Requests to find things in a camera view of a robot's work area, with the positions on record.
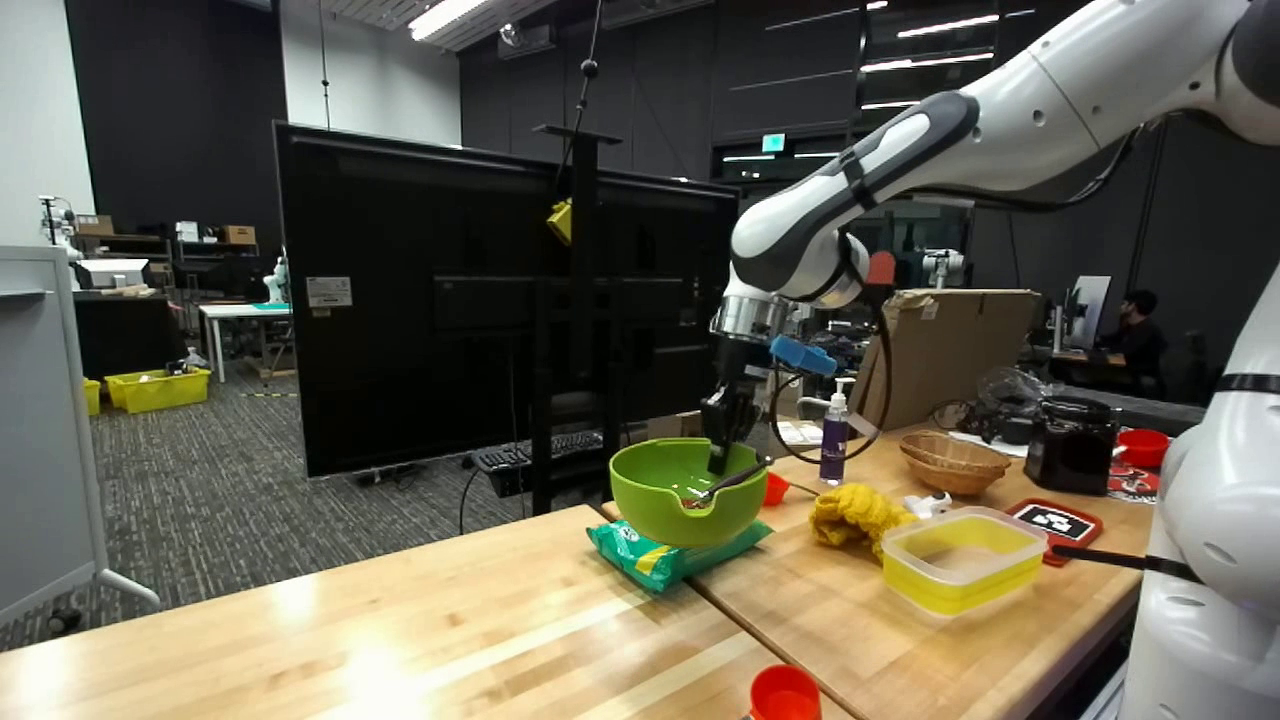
computer monitor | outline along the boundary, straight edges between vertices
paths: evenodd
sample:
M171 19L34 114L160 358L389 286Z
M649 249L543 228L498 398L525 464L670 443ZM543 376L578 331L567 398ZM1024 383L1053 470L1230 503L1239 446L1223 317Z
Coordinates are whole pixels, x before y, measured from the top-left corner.
M1072 341L1078 347L1093 347L1098 331L1103 323L1113 275L1078 275L1078 317L1072 317Z
M278 129L308 474L530 435L540 293L567 282L550 232L556 164ZM629 418L698 408L738 195L600 172L600 271Z

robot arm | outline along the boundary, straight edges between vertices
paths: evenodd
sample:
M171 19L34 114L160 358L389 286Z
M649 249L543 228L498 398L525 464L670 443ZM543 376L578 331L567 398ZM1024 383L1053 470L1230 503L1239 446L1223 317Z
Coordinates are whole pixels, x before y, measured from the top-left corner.
M711 335L770 341L777 298L854 302L870 252L840 228L882 198L912 192L1013 198L1182 107L1212 113L1258 143L1280 143L1277 49L1280 0L1084 2L995 73L920 98L813 174L753 205L732 228L732 279ZM716 446L753 429L739 355L726 353L726 383L706 404Z
M711 331L753 342L774 295L840 308L870 252L840 228L912 192L1018 195L1168 113L1210 113L1280 143L1280 0L1093 0L1003 66L902 113L732 232ZM1124 715L1280 712L1280 271L1247 317L1204 422L1165 464L1159 556L1204 585L1150 575ZM726 391L745 391L726 362Z

yellow container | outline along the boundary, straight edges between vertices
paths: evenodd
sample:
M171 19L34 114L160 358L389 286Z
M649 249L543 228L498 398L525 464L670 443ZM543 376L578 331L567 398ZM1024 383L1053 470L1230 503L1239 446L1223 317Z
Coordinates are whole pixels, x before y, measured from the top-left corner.
M987 509L962 509L884 535L884 585L928 619L973 619L1039 581L1050 535Z
M189 408L209 398L209 368L189 372L123 372L108 376L108 397L116 410L160 410L160 408Z
M102 414L106 410L106 383L85 376L81 391L85 391L85 410Z

cable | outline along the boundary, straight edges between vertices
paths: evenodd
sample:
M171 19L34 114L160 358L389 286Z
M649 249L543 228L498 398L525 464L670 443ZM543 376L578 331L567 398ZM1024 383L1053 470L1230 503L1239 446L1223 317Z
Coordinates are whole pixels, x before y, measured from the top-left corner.
M979 186L915 186L915 192L934 192L934 195L966 195L966 198L979 198L979 205L995 205L995 208L1018 208L1018 213L1064 213L1078 208L1084 198L1093 198L1098 192L1103 192L1118 174L1118 169L1133 154L1133 143L1139 138L1146 129L1129 130L1124 143L1113 150L1107 169L1102 169L1082 192L1072 192L1069 198L1013 198L1013 195L995 195L995 192L979 192Z
M567 122L574 137L584 129L592 79L600 75L600 58L595 58L600 23L603 23L603 0L595 0L595 11L592 11L587 57L578 63L584 79L578 85L578 104L574 104L574 122Z
M325 129L333 129L333 107L327 107L327 32L325 32L325 0L315 0L315 19L322 19L322 98L325 98Z
M876 335L882 335L882 347L884 347L884 397L882 397L882 418L876 418L876 431L871 435L863 435L858 446L847 446L846 452L846 461L858 461L862 452L870 452L876 440L882 440L882 429L884 429L884 418L888 418L888 408L893 408L893 341L888 341L888 318L884 318L884 311L882 311L882 302L858 302L858 308L870 308L871 311L871 323L876 323ZM791 378L781 378L781 368L774 368L774 397L770 397L770 431L774 431L774 440L790 452L790 456L798 456L801 464L819 464L819 456L805 456L805 446L798 446L798 443L790 443L785 440L785 429L777 422L777 408L781 408L781 397L791 389L791 383L801 383L801 376L791 376Z
M483 470L472 470L472 474L466 480L462 498L455 498L455 530L462 530L462 535L467 535L467 497L472 497L476 474L483 474Z

orange object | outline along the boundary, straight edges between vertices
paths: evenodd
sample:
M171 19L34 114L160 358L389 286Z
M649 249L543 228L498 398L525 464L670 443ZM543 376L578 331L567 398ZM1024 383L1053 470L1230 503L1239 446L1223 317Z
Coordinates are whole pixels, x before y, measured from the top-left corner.
M819 689L798 665L770 665L753 682L753 720L819 720Z
M1168 452L1168 435L1153 429L1129 429L1118 435L1118 443L1124 443L1120 461L1146 470L1159 470Z
M785 474L770 470L764 509L785 503L790 487L791 487L791 482L790 482Z

